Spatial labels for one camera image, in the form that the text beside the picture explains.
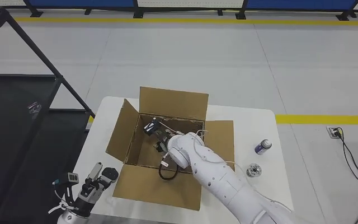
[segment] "electrical socket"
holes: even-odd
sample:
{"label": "electrical socket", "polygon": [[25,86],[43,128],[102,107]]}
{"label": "electrical socket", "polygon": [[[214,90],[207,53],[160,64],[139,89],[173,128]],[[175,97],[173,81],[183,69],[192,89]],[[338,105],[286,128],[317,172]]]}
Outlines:
{"label": "electrical socket", "polygon": [[335,130],[337,127],[326,127],[327,128],[327,131],[328,131],[328,134],[330,136],[330,138],[333,138],[333,139],[339,139],[339,136],[336,135],[336,133],[338,132],[338,130]]}

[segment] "yellow floor line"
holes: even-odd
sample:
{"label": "yellow floor line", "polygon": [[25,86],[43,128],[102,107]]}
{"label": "yellow floor line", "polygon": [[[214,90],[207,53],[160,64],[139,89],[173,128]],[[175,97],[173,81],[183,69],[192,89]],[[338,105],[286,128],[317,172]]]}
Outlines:
{"label": "yellow floor line", "polygon": [[234,18],[30,18],[15,17],[17,22],[98,22],[98,23],[202,23],[202,24],[279,24],[358,26],[358,21],[322,20],[236,20]]}
{"label": "yellow floor line", "polygon": [[277,114],[277,124],[358,124],[358,116]]}

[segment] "floor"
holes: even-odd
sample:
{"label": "floor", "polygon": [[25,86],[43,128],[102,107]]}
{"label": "floor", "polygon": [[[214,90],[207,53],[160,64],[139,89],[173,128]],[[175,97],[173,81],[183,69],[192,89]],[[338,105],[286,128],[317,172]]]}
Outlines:
{"label": "floor", "polygon": [[[28,16],[24,11],[12,14]],[[43,16],[82,14],[46,11]],[[132,14],[93,12],[90,16],[129,18]],[[158,16],[218,18],[215,12],[145,15]],[[326,13],[248,13],[247,17],[336,20]],[[275,114],[356,115],[358,111],[358,26],[20,25],[94,111],[105,96],[139,97],[139,86],[206,92],[210,104],[270,109]],[[10,27],[0,29],[0,40],[1,73],[50,73]],[[64,88],[52,107],[81,108]],[[342,128],[358,158],[358,127]],[[339,140],[329,138],[325,124],[280,124],[278,130],[295,212],[317,224],[354,223],[358,181],[345,163]]]}

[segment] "open cardboard box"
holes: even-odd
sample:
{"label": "open cardboard box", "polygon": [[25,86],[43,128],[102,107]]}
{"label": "open cardboard box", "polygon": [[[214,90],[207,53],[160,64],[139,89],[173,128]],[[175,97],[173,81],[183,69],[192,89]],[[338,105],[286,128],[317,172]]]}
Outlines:
{"label": "open cardboard box", "polygon": [[[183,133],[208,130],[206,146],[224,160],[234,161],[233,121],[205,121],[208,98],[208,94],[141,87],[139,112],[124,100],[106,150],[124,163],[113,197],[200,209],[201,185],[190,167],[180,169],[173,180],[161,179],[162,155],[153,147],[158,140],[144,134],[143,127],[160,117],[165,125]],[[168,163],[171,165],[162,174],[172,176],[176,165]]]}

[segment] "white table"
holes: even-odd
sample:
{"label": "white table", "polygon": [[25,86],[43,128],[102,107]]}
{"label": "white table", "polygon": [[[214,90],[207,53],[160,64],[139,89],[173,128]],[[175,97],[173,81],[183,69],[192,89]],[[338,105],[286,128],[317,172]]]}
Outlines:
{"label": "white table", "polygon": [[[105,151],[123,100],[124,98],[119,97],[106,97],[102,100],[74,169],[82,182],[97,162],[103,163],[104,167],[114,167],[120,172],[123,163]],[[139,109],[138,99],[128,100],[133,107]],[[209,105],[206,120],[234,121],[235,161],[243,169],[251,163],[259,164],[262,167],[262,175],[259,178],[252,178],[251,183],[263,195],[278,200],[293,209],[273,112],[262,109]],[[269,139],[272,142],[272,148],[259,156],[254,152],[254,148],[263,139]],[[80,191],[82,182],[73,187],[74,195]],[[192,211],[173,206],[114,198],[112,194],[115,185],[112,184],[104,191],[92,213],[170,223],[238,223],[236,218],[204,188],[201,193],[200,210]]]}

